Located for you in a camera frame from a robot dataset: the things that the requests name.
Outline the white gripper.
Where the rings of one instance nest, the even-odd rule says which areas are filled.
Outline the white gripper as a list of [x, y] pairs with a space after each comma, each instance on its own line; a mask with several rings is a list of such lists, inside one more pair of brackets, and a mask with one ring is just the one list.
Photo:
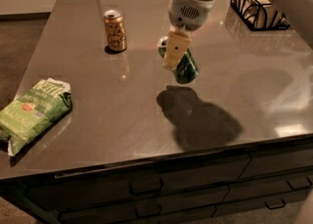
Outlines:
[[[168, 15], [171, 26], [192, 32], [202, 27], [214, 1], [169, 0]], [[191, 43], [191, 36], [184, 31], [170, 31], [167, 35], [163, 66], [175, 70]]]

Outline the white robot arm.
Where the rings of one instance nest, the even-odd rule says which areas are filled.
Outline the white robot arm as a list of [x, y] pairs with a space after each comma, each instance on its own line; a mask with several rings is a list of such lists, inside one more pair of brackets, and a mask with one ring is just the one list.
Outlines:
[[[174, 70], [191, 44], [191, 34], [207, 22], [218, 0], [169, 0], [170, 28], [163, 66]], [[306, 44], [313, 46], [313, 0], [269, 0], [285, 13]]]

